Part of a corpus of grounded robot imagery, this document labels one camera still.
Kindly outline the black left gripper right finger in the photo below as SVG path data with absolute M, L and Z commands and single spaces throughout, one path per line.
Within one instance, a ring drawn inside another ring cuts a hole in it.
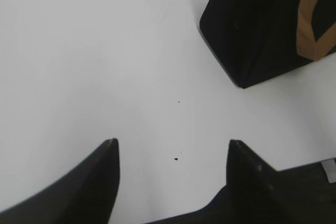
M 277 171 L 230 140 L 226 185 L 204 208 L 160 223 L 335 223 L 335 184 L 320 163 Z

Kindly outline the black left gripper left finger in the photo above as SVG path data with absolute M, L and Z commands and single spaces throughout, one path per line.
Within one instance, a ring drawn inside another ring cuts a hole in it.
M 61 179 L 1 212 L 1 223 L 108 223 L 119 189 L 119 143 L 101 143 Z

